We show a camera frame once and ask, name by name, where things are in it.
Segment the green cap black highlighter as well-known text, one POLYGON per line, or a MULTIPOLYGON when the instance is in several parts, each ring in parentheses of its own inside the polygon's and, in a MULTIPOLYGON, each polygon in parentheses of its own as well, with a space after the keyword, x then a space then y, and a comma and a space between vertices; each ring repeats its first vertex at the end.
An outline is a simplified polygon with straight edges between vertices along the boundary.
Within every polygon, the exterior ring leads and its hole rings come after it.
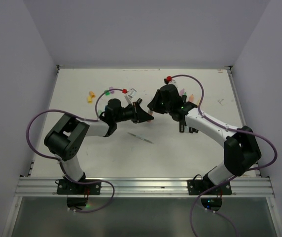
POLYGON ((187 100, 186 92, 182 95, 182 100, 183 100, 184 103, 186 102, 186 100, 187 100))

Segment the pastel peach highlighter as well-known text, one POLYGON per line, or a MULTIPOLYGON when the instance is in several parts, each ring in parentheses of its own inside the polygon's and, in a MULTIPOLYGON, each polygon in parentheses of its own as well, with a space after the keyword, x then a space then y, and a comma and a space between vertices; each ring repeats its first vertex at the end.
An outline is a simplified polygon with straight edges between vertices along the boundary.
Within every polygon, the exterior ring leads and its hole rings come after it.
POLYGON ((191 94, 191 95, 189 96, 189 98, 188 98, 188 101, 193 103, 193 102, 194 102, 194 98, 195 98, 194 95, 191 94))

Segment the pastel purple cap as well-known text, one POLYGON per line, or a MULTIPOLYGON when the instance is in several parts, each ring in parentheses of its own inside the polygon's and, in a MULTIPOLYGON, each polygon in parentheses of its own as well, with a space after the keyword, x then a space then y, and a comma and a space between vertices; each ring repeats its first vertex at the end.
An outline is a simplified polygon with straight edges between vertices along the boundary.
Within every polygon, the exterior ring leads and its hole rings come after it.
POLYGON ((114 94, 113 87, 109 87, 109 91, 110 91, 111 94, 114 94))

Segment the pastel yellow cap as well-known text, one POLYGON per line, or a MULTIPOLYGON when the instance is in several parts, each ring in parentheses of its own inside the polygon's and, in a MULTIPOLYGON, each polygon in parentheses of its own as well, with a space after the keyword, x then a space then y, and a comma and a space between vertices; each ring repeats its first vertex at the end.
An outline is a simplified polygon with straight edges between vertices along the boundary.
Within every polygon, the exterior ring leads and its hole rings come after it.
POLYGON ((92 102, 93 102, 92 97, 91 97, 91 96, 88 96, 88 97, 87 97, 87 103, 92 103, 92 102))

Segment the pastel peach cap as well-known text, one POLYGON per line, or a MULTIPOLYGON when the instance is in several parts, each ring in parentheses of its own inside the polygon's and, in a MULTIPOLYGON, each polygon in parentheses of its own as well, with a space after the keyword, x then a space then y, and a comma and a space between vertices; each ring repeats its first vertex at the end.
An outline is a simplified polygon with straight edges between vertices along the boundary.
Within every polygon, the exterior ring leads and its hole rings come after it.
POLYGON ((89 95, 90 95, 91 97, 95 97, 95 93, 94 93, 93 91, 89 91, 89 95))

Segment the pink cap black highlighter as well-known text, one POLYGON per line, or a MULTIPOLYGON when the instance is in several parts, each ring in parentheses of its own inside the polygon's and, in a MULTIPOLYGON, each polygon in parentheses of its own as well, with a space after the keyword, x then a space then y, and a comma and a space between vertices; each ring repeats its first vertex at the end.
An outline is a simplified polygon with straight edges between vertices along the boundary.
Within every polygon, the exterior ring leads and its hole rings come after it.
POLYGON ((181 122, 179 123, 179 132, 184 133, 184 125, 181 122))

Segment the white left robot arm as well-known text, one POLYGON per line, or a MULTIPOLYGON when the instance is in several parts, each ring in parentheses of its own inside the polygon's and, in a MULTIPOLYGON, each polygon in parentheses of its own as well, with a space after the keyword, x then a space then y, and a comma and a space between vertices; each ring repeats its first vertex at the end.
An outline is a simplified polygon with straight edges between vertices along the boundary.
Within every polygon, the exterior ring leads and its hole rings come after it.
POLYGON ((69 180, 68 188, 73 193, 80 194, 86 187, 83 180, 85 172, 77 158, 84 138, 109 137, 115 132, 119 122, 130 120, 133 123, 143 123, 153 120, 154 117, 141 108, 140 101, 139 99, 124 108, 120 100, 111 99, 98 120, 84 119, 64 112, 46 135, 44 144, 58 159, 65 178, 69 180))

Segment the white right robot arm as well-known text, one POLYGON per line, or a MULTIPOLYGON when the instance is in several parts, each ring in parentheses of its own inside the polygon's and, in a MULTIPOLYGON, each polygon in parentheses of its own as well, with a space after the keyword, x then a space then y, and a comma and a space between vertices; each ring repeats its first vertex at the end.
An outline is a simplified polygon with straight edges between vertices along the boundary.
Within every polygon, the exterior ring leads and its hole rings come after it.
POLYGON ((233 176, 242 176, 261 158, 257 140, 250 134, 252 130, 249 127, 234 127, 230 131, 229 126, 219 120, 216 122, 221 127, 213 124, 202 115, 196 104, 186 102, 172 84, 158 89, 147 106, 156 113, 169 114, 173 120, 202 132, 223 148, 223 162, 203 177, 201 186, 209 194, 218 191, 220 183, 233 176))

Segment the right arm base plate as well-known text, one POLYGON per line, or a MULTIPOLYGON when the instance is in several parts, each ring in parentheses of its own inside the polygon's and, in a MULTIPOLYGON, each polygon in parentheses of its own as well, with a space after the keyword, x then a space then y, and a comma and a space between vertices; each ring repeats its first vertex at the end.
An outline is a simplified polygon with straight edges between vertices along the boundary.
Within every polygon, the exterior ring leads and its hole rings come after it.
POLYGON ((215 196, 209 198, 201 198, 201 204, 204 208, 211 211, 219 211, 222 207, 222 197, 229 196, 232 194, 232 189, 230 183, 224 184, 217 188, 214 188, 215 184, 205 176, 197 174, 193 179, 187 180, 187 189, 189 195, 200 195, 208 189, 211 189, 209 192, 206 192, 205 195, 215 196))

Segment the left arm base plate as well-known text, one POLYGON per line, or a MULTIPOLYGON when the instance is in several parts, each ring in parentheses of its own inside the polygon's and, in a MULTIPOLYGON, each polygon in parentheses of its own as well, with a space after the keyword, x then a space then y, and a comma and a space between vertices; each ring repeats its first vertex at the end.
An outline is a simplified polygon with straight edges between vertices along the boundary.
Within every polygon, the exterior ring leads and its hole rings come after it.
POLYGON ((57 184, 58 195, 80 195, 81 197, 68 197, 67 207, 77 210, 83 210, 88 204, 88 197, 90 195, 99 195, 101 189, 101 182, 94 184, 78 184, 71 182, 67 178, 58 179, 57 184))

